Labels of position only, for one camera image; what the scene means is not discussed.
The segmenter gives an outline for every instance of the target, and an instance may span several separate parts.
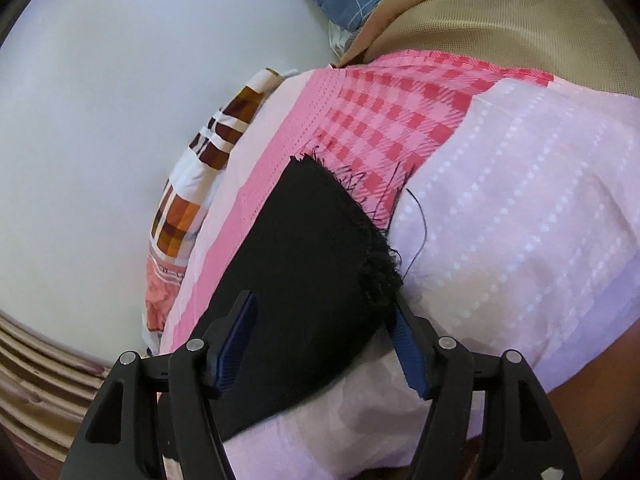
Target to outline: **red checkered pattern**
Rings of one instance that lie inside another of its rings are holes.
[[[546,86],[553,76],[441,52],[407,52],[346,69],[335,105],[301,153],[333,171],[379,228],[396,195],[456,131],[475,95],[505,77]]]

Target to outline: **beige fabric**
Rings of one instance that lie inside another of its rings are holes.
[[[602,0],[383,0],[341,64],[406,48],[537,68],[640,96],[640,61]]]

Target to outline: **black cloth with frayed edge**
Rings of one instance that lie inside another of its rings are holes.
[[[360,205],[311,156],[292,158],[191,333],[203,336],[242,290],[255,293],[258,319],[238,382],[211,403],[220,437],[327,386],[393,315],[400,285],[386,239]],[[164,444],[172,440],[165,397]],[[172,447],[163,452],[177,458]]]

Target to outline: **white surface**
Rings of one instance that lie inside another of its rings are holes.
[[[260,68],[332,60],[309,0],[33,0],[0,50],[0,310],[107,361],[140,349],[186,143]]]

